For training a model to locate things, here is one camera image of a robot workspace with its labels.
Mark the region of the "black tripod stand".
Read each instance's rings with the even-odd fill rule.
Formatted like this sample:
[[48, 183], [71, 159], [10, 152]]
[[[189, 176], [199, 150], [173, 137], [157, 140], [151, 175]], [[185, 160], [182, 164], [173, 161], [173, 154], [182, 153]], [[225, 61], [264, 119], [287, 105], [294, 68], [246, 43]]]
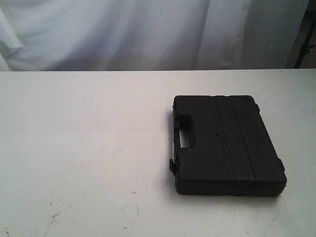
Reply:
[[316, 67], [316, 1], [310, 0], [298, 33], [301, 43], [295, 69]]

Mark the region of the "white backdrop curtain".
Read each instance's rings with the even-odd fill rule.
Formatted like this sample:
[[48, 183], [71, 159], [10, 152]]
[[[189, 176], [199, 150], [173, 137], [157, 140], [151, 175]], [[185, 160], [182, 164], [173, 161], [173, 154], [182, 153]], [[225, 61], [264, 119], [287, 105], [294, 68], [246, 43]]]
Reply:
[[2, 71], [284, 68], [306, 0], [3, 0]]

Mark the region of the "black plastic tool case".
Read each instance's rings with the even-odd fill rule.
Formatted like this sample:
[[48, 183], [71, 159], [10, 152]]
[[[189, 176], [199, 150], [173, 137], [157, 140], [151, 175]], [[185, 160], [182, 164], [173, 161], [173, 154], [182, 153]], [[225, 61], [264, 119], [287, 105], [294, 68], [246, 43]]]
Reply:
[[169, 168], [182, 195], [277, 197], [287, 184], [250, 95], [177, 95]]

